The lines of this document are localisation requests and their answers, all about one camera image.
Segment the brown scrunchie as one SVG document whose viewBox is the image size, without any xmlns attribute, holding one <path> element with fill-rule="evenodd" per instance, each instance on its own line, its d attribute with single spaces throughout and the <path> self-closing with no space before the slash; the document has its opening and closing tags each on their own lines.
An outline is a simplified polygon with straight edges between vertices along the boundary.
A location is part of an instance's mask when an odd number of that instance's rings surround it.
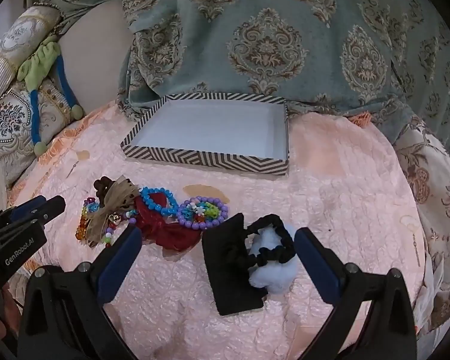
<svg viewBox="0 0 450 360">
<path fill-rule="evenodd" d="M 105 196 L 113 184 L 114 180 L 111 180 L 107 176 L 103 176 L 94 181 L 93 187 L 96 190 L 96 196 L 101 206 L 105 202 Z"/>
</svg>

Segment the beige leopard ribbon bow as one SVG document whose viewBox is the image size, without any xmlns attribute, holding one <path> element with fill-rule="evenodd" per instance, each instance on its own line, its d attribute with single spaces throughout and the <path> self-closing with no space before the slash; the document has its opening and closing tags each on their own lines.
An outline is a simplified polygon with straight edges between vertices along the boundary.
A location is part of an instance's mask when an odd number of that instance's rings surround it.
<svg viewBox="0 0 450 360">
<path fill-rule="evenodd" d="M 137 196 L 139 196 L 138 187 L 124 175 L 114 181 L 105 196 L 103 205 L 99 203 L 99 209 L 88 215 L 85 241 L 91 248 L 100 243 L 105 234 L 105 225 L 109 216 L 132 209 Z"/>
</svg>

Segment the white fluffy scrunchie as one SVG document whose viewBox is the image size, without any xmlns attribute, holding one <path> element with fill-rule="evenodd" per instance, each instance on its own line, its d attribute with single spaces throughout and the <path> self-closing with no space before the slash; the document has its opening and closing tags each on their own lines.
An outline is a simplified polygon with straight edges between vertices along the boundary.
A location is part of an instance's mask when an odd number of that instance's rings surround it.
<svg viewBox="0 0 450 360">
<path fill-rule="evenodd" d="M 259 246 L 275 246 L 278 244 L 278 236 L 272 234 L 271 229 L 259 231 L 264 241 L 252 240 L 248 254 L 257 254 Z M 285 264 L 279 262 L 268 262 L 264 267 L 249 268 L 249 283 L 258 289 L 266 289 L 269 294 L 281 294 L 289 290 L 290 285 L 297 275 L 297 254 Z"/>
</svg>

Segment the black scrunchie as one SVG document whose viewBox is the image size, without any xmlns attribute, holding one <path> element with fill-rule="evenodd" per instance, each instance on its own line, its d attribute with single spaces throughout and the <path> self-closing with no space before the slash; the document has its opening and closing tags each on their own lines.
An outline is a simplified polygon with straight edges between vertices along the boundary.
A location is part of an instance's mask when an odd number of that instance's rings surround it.
<svg viewBox="0 0 450 360">
<path fill-rule="evenodd" d="M 254 240 L 263 242 L 265 237 L 259 231 L 266 229 L 271 229 L 272 234 L 278 236 L 278 244 L 271 247 L 262 243 L 257 254 L 249 254 L 248 267 L 264 267 L 269 262 L 285 264 L 296 255 L 293 237 L 277 214 L 267 214 L 257 219 L 246 228 L 245 234 L 247 236 L 254 234 Z"/>
</svg>

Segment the black velvet hair bow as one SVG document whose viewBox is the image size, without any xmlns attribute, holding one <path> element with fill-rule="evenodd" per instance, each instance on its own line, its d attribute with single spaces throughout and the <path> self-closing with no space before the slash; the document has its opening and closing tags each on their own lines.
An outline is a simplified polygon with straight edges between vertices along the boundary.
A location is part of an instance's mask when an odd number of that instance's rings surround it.
<svg viewBox="0 0 450 360">
<path fill-rule="evenodd" d="M 205 267 L 221 316 L 263 308 L 267 290 L 249 283 L 251 258 L 245 247 L 248 236 L 242 213 L 202 233 Z"/>
</svg>

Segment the green blue stuffed toy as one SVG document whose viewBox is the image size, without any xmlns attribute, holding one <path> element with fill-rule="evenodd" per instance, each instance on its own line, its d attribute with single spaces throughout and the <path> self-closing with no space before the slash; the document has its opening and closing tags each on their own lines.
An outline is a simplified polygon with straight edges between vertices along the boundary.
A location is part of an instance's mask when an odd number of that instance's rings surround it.
<svg viewBox="0 0 450 360">
<path fill-rule="evenodd" d="M 40 137 L 40 110 L 38 89 L 43 80 L 49 75 L 52 67 L 57 66 L 59 83 L 63 89 L 65 100 L 75 120 L 83 117 L 83 108 L 78 104 L 76 97 L 66 79 L 65 65 L 61 47 L 56 35 L 44 39 L 37 50 L 22 63 L 17 73 L 17 80 L 24 81 L 31 100 L 31 139 L 34 145 L 34 154 L 40 157 L 47 150 L 46 144 Z"/>
</svg>

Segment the pink quilted bedspread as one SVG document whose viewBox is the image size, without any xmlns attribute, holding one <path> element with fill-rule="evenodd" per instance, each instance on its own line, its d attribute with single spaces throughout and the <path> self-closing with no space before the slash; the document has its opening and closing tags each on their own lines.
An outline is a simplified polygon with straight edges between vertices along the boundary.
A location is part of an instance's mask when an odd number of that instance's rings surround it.
<svg viewBox="0 0 450 360">
<path fill-rule="evenodd" d="M 268 214 L 308 227 L 345 263 L 385 274 L 396 267 L 411 298 L 424 278 L 424 240 L 416 203 L 393 147 L 373 125 L 309 113 L 289 122 L 289 172 L 283 177 L 137 162 L 120 143 L 131 123 L 116 106 L 63 130 L 9 192 L 17 205 L 60 195 L 66 209 L 46 228 L 47 244 L 28 270 L 65 270 L 104 248 L 84 240 L 84 203 L 105 179 L 169 190 L 178 203 L 215 197 L 247 223 Z M 330 313 L 303 268 L 259 310 L 221 316 L 201 247 L 201 228 L 149 213 L 137 220 L 145 244 L 107 312 L 139 359 L 295 359 Z"/>
</svg>

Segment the floral beige bedsheet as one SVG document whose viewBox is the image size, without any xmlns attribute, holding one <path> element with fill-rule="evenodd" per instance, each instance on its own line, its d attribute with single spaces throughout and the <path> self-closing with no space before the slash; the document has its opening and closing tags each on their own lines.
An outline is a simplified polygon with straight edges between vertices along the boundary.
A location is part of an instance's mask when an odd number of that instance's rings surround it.
<svg viewBox="0 0 450 360">
<path fill-rule="evenodd" d="M 424 335 L 450 319 L 450 155 L 414 116 L 393 144 L 424 230 L 424 285 L 414 317 Z"/>
</svg>

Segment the cream bolster cushion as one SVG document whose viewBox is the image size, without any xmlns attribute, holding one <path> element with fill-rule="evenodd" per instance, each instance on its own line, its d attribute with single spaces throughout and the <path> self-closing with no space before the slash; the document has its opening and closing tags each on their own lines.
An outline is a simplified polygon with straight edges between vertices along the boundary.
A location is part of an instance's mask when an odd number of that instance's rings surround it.
<svg viewBox="0 0 450 360">
<path fill-rule="evenodd" d="M 22 13 L 0 38 L 0 96 L 15 79 L 22 63 L 60 20 L 54 7 L 32 6 Z"/>
</svg>

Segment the striped black white box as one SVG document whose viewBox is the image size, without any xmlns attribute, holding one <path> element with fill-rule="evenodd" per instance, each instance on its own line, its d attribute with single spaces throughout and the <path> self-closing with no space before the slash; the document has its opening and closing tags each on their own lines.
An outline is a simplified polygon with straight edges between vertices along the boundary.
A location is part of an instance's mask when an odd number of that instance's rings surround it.
<svg viewBox="0 0 450 360">
<path fill-rule="evenodd" d="M 282 97 L 190 93 L 157 101 L 120 144 L 128 158 L 284 176 L 288 108 Z"/>
</svg>

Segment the teal damask blanket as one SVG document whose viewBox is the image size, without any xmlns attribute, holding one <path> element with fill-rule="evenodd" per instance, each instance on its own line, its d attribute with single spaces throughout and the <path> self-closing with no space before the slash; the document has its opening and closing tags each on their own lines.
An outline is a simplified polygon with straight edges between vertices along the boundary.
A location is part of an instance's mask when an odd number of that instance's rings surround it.
<svg viewBox="0 0 450 360">
<path fill-rule="evenodd" d="M 65 32 L 109 0 L 38 0 Z M 450 30 L 430 0 L 120 0 L 132 35 L 118 103 L 139 119 L 169 94 L 272 95 L 366 110 L 395 140 L 421 118 L 450 153 Z"/>
</svg>

